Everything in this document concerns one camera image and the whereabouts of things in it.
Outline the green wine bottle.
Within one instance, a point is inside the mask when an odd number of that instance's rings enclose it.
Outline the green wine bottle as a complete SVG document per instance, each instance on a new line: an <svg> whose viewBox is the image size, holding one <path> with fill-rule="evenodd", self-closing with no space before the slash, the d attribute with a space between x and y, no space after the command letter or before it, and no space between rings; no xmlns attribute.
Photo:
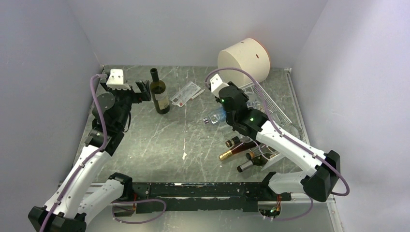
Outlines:
<svg viewBox="0 0 410 232"><path fill-rule="evenodd" d="M152 82L149 85L153 103L157 113L163 115L170 111L169 98L166 93L166 84L159 79L158 70L150 69Z"/></svg>

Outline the dark bottle black cap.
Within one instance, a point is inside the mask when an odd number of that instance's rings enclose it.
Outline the dark bottle black cap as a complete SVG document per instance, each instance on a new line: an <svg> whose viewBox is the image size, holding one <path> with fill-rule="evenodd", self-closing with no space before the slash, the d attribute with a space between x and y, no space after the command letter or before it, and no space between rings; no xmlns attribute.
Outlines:
<svg viewBox="0 0 410 232"><path fill-rule="evenodd" d="M244 147L245 149L255 147L255 143L249 138L244 136L235 136L225 142L227 147Z"/></svg>

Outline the clear bottle black cap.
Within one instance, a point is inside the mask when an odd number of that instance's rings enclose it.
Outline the clear bottle black cap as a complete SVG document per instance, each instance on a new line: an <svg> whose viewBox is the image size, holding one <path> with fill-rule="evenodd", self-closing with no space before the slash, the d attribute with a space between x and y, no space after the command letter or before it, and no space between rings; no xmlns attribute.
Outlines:
<svg viewBox="0 0 410 232"><path fill-rule="evenodd" d="M261 112L265 112L262 100L256 95L249 96L249 100L247 101L247 106L248 108L253 108Z"/></svg>

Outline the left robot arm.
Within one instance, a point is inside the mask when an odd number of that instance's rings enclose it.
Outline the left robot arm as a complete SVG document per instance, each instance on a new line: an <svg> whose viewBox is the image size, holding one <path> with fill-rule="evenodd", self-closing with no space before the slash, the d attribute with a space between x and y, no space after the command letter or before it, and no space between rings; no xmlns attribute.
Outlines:
<svg viewBox="0 0 410 232"><path fill-rule="evenodd" d="M126 81L116 87L105 74L98 74L104 93L92 90L92 130L66 179L43 205L33 207L28 218L38 232L83 232L90 221L114 201L135 198L132 178L120 173L109 176L102 187L86 197L96 175L112 158L131 123L133 104L151 100L148 81L139 81L136 92Z"/></svg>

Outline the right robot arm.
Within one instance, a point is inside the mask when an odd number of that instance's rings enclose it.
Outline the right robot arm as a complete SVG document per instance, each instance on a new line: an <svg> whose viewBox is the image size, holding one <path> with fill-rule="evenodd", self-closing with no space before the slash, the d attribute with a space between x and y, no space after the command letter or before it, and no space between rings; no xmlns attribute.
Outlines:
<svg viewBox="0 0 410 232"><path fill-rule="evenodd" d="M261 195L273 200L281 193L305 193L325 202L340 179L340 155L309 146L290 133L272 124L268 116L247 106L248 96L236 86L223 87L217 101L226 112L226 121L233 130L265 144L295 163L301 171L272 174L262 185Z"/></svg>

